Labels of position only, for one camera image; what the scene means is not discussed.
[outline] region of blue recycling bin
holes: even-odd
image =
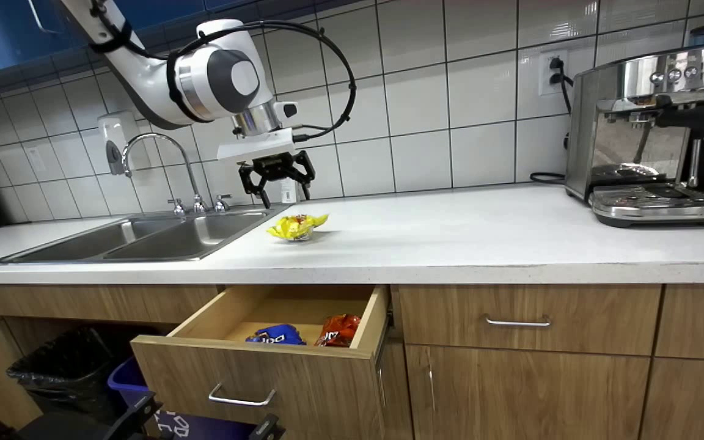
[[[128,406],[149,392],[137,361],[130,357],[118,365],[108,378],[108,387],[121,394]],[[196,417],[163,409],[154,415],[160,431],[173,432],[175,440],[247,440],[255,425]]]

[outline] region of open drawer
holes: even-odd
[[[288,431],[380,438],[382,384],[375,364],[387,323],[387,287],[232,286],[165,337],[132,342],[148,388],[170,411]],[[330,315],[361,317],[349,348],[315,347]],[[245,342],[290,323],[307,345]]]

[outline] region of double sink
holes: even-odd
[[[198,260],[287,208],[186,215],[138,214],[0,258],[2,264]]]

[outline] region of blue chip bag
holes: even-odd
[[[270,326],[270,328],[258,329],[255,334],[246,338],[246,342],[306,344],[305,340],[301,339],[298,329],[290,324],[279,324]]]

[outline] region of kitchen counter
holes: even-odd
[[[704,282],[704,227],[617,229],[555,186],[316,200],[330,214],[288,243],[266,222],[195,262],[0,265],[0,284],[575,284]],[[0,229],[0,257],[112,222]]]

